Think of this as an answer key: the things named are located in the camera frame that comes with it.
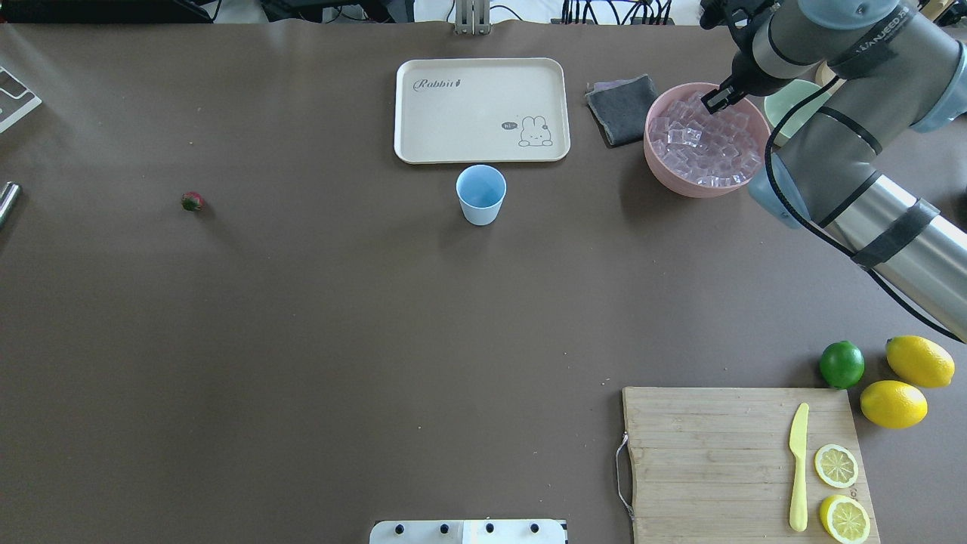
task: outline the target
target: wooden cutting board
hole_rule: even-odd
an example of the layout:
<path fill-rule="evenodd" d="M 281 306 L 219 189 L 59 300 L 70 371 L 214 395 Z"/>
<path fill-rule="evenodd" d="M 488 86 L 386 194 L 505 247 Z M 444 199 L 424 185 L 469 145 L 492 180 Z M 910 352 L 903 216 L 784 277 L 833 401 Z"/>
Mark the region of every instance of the wooden cutting board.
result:
<path fill-rule="evenodd" d="M 835 544 L 818 514 L 835 494 L 863 505 L 872 523 L 866 542 L 879 544 L 845 391 L 627 387 L 624 403 L 637 544 Z M 809 404 L 803 532 L 789 527 L 789 430 L 799 403 Z M 829 443 L 849 449 L 860 464 L 851 488 L 831 487 L 816 473 L 813 456 Z"/>

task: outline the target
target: gray cloth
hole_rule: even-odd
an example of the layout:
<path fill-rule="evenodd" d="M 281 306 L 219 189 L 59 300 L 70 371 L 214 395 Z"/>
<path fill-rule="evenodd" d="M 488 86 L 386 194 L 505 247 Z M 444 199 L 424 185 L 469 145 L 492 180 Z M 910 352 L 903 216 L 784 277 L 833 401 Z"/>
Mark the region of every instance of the gray cloth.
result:
<path fill-rule="evenodd" d="M 648 75 L 595 83 L 584 95 L 612 146 L 644 139 L 648 108 L 658 97 Z"/>

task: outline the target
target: pink bowl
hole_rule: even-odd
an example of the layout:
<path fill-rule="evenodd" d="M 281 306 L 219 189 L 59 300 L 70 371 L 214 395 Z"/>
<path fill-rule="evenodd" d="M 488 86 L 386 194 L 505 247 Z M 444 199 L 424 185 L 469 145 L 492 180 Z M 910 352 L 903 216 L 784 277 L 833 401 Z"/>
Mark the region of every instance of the pink bowl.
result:
<path fill-rule="evenodd" d="M 655 174 L 655 177 L 658 178 L 661 185 L 664 185 L 679 195 L 692 196 L 694 198 L 721 196 L 726 193 L 731 193 L 748 183 L 748 180 L 746 180 L 739 185 L 732 185 L 730 187 L 705 187 L 697 183 L 692 183 L 665 166 L 655 153 L 651 139 L 648 137 L 652 120 L 655 117 L 661 117 L 673 102 L 676 100 L 687 100 L 695 91 L 701 91 L 702 94 L 705 94 L 717 88 L 718 86 L 712 83 L 686 83 L 672 87 L 655 99 L 655 102 L 648 110 L 648 115 L 645 117 L 645 161 L 648 163 L 648 168 L 652 170 L 652 173 Z M 748 99 L 742 99 L 730 107 L 748 115 L 748 127 L 746 127 L 746 130 L 759 146 L 759 153 L 765 155 L 766 140 L 769 138 L 769 124 L 766 123 L 765 116 Z"/>

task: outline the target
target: white floor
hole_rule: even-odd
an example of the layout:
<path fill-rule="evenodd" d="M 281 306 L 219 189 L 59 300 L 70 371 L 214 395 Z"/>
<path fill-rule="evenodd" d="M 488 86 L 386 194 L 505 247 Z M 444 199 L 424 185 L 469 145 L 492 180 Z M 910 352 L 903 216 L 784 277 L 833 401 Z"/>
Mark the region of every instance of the white floor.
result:
<path fill-rule="evenodd" d="M 669 0 L 671 1 L 671 18 L 675 24 L 698 24 L 699 0 Z M 452 6 L 454 0 L 416 0 L 413 6 L 413 15 L 417 21 L 444 20 L 454 21 Z M 510 8 L 524 20 L 533 22 L 549 23 L 552 18 L 561 17 L 563 0 L 490 0 L 490 21 L 493 23 L 516 19 L 509 10 L 496 8 L 496 6 L 506 6 Z M 633 0 L 612 0 L 612 4 L 618 11 L 618 16 L 624 18 L 634 6 Z M 217 2 L 212 2 L 205 6 L 209 14 L 215 12 Z M 584 0 L 580 0 L 581 11 L 584 10 Z M 615 24 L 614 12 L 605 0 L 592 0 L 594 10 L 599 24 Z M 391 0 L 388 2 L 391 14 L 399 20 L 405 17 L 403 0 Z M 327 8 L 323 14 L 324 21 L 335 23 L 358 22 L 354 19 L 366 18 L 366 14 L 358 6 L 347 6 L 341 11 Z M 262 11 L 258 0 L 221 0 L 218 23 L 259 23 L 268 22 L 268 18 Z"/>

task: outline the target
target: yellow knife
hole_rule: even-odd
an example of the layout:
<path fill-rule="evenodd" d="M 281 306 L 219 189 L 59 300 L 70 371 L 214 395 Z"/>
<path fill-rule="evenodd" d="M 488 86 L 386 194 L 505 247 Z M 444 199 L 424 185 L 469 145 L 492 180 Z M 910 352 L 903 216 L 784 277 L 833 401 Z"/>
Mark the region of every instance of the yellow knife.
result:
<path fill-rule="evenodd" d="M 789 431 L 789 449 L 796 457 L 796 476 L 792 481 L 792 500 L 789 501 L 789 527 L 806 530 L 806 424 L 809 421 L 809 405 L 802 403 L 792 418 Z"/>

